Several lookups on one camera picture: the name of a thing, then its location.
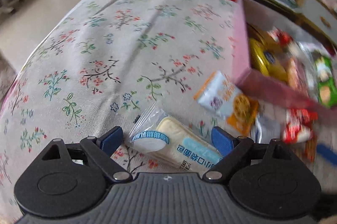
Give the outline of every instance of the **pink box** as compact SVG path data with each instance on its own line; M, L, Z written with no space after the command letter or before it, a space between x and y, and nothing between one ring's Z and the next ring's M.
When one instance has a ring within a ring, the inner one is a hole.
M237 0L237 3L239 4L239 7L235 11L234 22L234 39L236 43L233 50L234 59L231 75L233 83L248 96L284 108L305 108L312 110L318 113L319 120L325 124L337 124L337 107L328 109L320 103L305 97L300 92L293 90L277 79L266 77L259 71L251 68L243 0ZM286 24L290 25L293 23L288 20Z

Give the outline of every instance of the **drawer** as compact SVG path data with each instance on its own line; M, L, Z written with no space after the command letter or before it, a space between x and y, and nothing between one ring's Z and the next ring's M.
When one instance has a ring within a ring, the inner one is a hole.
M337 19L324 6L316 0L305 0L302 13L337 45Z

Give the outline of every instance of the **drawer handle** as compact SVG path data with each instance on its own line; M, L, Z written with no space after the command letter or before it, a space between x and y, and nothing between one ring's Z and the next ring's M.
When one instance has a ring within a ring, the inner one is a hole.
M323 18L322 16L320 16L321 22L329 29L331 29L331 24L329 24L329 22Z

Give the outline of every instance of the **beige floor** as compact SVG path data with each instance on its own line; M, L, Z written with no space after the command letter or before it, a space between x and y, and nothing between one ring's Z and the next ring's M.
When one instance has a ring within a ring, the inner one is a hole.
M16 71L80 0L25 0L13 15L0 17L0 51Z

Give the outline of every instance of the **transparent plastic bag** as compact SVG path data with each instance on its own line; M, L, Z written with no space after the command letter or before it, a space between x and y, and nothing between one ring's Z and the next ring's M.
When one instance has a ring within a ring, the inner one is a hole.
M169 116L159 103L141 115L128 136L127 145L173 167L199 173L222 159L213 146Z

